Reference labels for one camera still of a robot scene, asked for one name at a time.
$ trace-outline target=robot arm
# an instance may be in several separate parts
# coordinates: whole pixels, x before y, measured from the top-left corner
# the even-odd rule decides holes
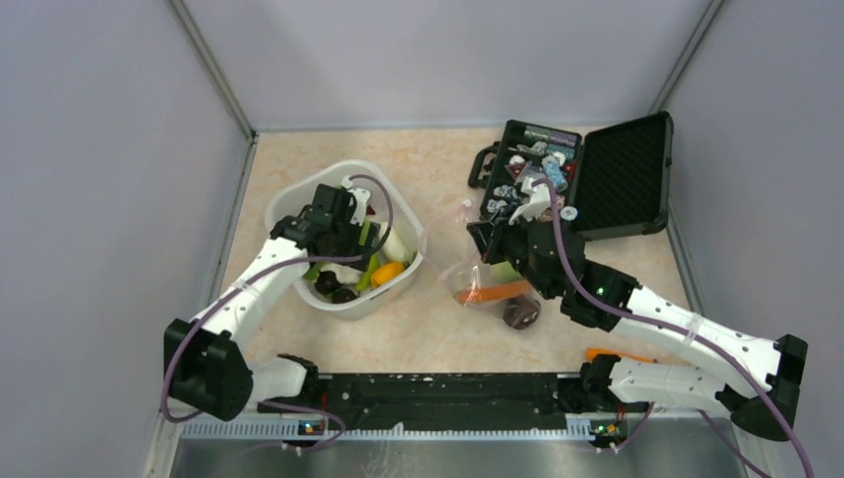
[[[565,254],[587,292],[607,306],[658,319],[689,333],[678,334],[595,307],[568,280],[557,255],[553,224],[542,222],[549,206],[547,187],[528,179],[522,191],[527,194],[524,204],[467,227],[484,261],[509,262],[545,299],[562,297],[560,311],[581,325],[648,342],[693,364],[663,365],[599,356],[581,369],[592,405],[614,410],[620,402],[655,401],[729,412],[733,422],[750,433],[785,439],[781,427],[741,373],[693,338],[705,338],[736,359],[789,423],[793,423],[796,412],[806,342],[793,336],[778,341],[756,338],[672,304],[635,278],[586,259],[582,238],[564,228]]]
[[[301,364],[275,358],[253,374],[241,350],[282,293],[308,270],[308,262],[358,257],[346,265],[365,270],[378,240],[377,224],[363,227],[369,195],[348,179],[341,187],[319,185],[312,204],[276,224],[221,300],[190,322],[170,324],[164,333],[165,376],[177,349],[199,328],[175,364],[169,396],[230,420],[250,401],[299,394],[306,378]]]

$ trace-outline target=beige countertop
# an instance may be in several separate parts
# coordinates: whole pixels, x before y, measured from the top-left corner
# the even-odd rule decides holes
[[[261,134],[224,286],[257,255],[267,237],[265,209],[288,185],[337,161],[366,159],[383,169],[426,224],[462,199],[480,197],[466,185],[469,169],[475,154],[501,133],[500,128],[463,128]],[[593,242],[586,254],[686,307],[664,232]],[[312,309],[290,288],[250,341],[247,359],[287,353],[334,372],[573,371],[587,347],[601,347],[671,361],[644,343],[573,323],[559,312],[558,300],[544,302],[530,328],[514,331],[492,315],[459,306],[436,276],[423,264],[411,289],[357,322]]]

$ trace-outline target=white wall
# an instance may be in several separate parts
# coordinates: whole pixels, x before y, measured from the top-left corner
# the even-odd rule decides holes
[[[644,115],[708,0],[188,0],[253,126]]]
[[[165,2],[0,2],[0,476],[137,476],[245,142]]]
[[[711,317],[809,342],[796,429],[844,469],[844,3],[732,2],[669,111],[672,194]],[[782,457],[802,476],[792,451]]]

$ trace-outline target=dark brown object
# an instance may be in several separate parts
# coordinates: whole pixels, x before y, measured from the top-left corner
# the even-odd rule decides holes
[[[346,302],[351,302],[357,299],[357,294],[354,293],[351,289],[340,289],[339,291],[335,292],[333,296],[331,296],[331,303],[332,304],[345,304]]]
[[[502,319],[508,327],[521,331],[536,322],[541,310],[538,300],[528,296],[517,296],[507,300]]]
[[[314,282],[314,289],[320,294],[327,296],[342,287],[342,284],[337,280],[337,275],[333,271],[320,272],[319,277]]]

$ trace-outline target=orange object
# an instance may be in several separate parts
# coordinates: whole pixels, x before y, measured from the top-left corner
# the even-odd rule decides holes
[[[369,278],[369,284],[372,285],[372,289],[377,289],[398,277],[398,275],[402,272],[404,272],[404,264],[400,262],[391,262],[379,267],[375,272],[373,272],[372,276]]]
[[[586,361],[595,360],[595,356],[619,356],[619,357],[627,357],[628,359],[634,359],[634,360],[638,360],[638,361],[647,361],[647,362],[654,361],[652,358],[631,356],[630,354],[623,354],[621,352],[609,351],[607,349],[595,349],[595,348],[592,348],[592,347],[586,349]]]
[[[502,299],[512,299],[522,294],[527,294],[533,290],[533,287],[528,281],[510,282],[501,286],[484,287],[481,289],[472,289],[469,291],[460,291],[454,298],[460,304],[478,304],[481,302],[500,301]]]

